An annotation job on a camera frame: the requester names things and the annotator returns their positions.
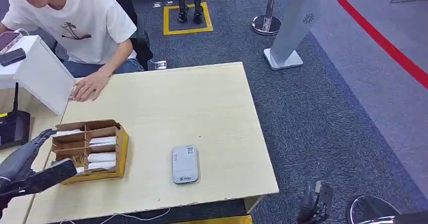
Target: stand base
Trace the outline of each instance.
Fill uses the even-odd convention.
[[[399,214],[397,209],[386,200],[374,196],[361,196],[354,200],[348,210],[348,223],[358,224],[380,217],[397,216]]]
[[[299,54],[297,54],[296,51],[293,51],[286,60],[278,61],[278,62],[275,61],[274,58],[271,56],[270,48],[263,50],[263,52],[272,70],[285,69],[285,68],[300,66],[303,64],[302,59],[300,58]]]
[[[272,16],[271,20],[271,27],[269,31],[263,31],[263,23],[264,23],[264,16],[257,16],[252,21],[251,25],[254,29],[254,31],[260,35],[276,35],[281,27],[281,20],[276,18],[275,16]]]

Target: floor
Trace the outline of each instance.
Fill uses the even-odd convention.
[[[428,72],[428,1],[348,0]],[[428,90],[416,82],[336,0],[322,0],[312,32],[407,171],[428,197]]]
[[[146,16],[153,53],[166,57],[170,67],[243,61],[280,187],[280,194],[268,196],[253,211],[254,223],[295,223],[298,197],[308,180],[325,180],[335,191],[326,223],[346,223],[347,207],[359,195],[383,197],[403,213],[428,209],[423,185],[428,176],[423,159],[428,151],[428,91],[335,0],[322,0],[323,16],[297,48],[304,65],[280,71],[272,71],[262,57],[274,37],[250,29],[254,16],[264,13],[266,0],[205,0],[214,31],[171,36],[163,36],[162,9],[151,7],[166,0],[133,1],[137,13]],[[428,71],[423,60],[426,2],[392,6],[390,0],[349,1],[370,22],[379,20],[372,23]],[[275,15],[281,16],[286,2],[277,0]],[[412,24],[403,26],[409,17]],[[134,215],[147,218],[161,212]],[[243,214],[242,201],[235,200],[173,208],[147,223]],[[111,223],[140,222],[115,217]]]

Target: red floor stripe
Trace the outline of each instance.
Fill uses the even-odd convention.
[[[404,55],[390,41],[388,41],[376,28],[370,24],[348,1],[337,0],[352,18],[381,46],[401,67],[404,68],[421,85],[428,89],[428,74]]]

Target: white box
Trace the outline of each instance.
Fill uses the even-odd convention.
[[[0,89],[20,87],[39,99],[55,114],[62,115],[74,78],[40,36],[24,36],[9,51],[22,48],[26,59],[0,65]]]

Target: jeans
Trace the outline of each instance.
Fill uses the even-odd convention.
[[[86,77],[92,73],[95,73],[103,65],[98,64],[84,64],[73,61],[64,61],[64,66],[70,71],[71,75],[75,78]],[[122,65],[120,65],[113,74],[125,74],[144,71],[137,59],[127,59]]]

